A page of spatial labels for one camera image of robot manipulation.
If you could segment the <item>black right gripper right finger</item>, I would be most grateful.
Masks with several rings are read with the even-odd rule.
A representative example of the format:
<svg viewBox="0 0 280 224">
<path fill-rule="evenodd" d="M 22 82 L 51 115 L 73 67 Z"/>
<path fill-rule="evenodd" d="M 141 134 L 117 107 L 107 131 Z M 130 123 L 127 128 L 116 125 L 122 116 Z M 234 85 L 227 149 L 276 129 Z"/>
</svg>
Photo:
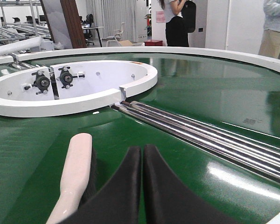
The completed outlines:
<svg viewBox="0 0 280 224">
<path fill-rule="evenodd" d="M 152 144 L 144 147 L 143 188 L 148 224 L 236 223 L 190 190 Z"/>
</svg>

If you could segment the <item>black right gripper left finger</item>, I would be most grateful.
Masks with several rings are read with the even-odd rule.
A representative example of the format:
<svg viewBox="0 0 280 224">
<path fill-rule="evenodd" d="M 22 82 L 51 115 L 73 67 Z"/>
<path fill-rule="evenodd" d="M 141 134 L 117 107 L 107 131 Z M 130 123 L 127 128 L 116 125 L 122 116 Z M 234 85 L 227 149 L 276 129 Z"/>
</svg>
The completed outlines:
<svg viewBox="0 0 280 224">
<path fill-rule="evenodd" d="M 137 224 L 141 188 L 141 148 L 131 146 L 113 176 L 62 224 Z"/>
</svg>

